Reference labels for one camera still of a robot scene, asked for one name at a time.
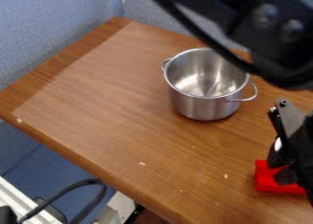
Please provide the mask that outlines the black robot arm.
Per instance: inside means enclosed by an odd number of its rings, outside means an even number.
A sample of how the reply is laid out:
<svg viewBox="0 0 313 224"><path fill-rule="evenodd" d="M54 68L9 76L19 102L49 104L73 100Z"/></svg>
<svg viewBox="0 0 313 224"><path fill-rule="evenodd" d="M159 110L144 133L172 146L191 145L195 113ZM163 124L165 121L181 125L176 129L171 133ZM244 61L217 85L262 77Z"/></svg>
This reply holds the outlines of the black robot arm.
<svg viewBox="0 0 313 224"><path fill-rule="evenodd" d="M152 0L183 27L244 72L284 90L313 91L313 0ZM247 48L254 62L235 57L177 9L212 21L223 35ZM267 115L276 131L266 159L272 180L303 188L313 206L313 111L284 98Z"/></svg>

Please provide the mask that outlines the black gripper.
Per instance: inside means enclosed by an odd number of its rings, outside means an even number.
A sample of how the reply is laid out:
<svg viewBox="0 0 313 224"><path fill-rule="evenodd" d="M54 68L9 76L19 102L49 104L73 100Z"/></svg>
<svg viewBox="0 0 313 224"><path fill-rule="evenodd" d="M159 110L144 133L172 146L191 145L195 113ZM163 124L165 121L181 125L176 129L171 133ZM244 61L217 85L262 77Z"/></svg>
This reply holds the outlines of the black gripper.
<svg viewBox="0 0 313 224"><path fill-rule="evenodd" d="M276 132L266 157L267 168L280 186L296 184L313 204L313 111L302 114L287 99L278 99L267 111Z"/></svg>

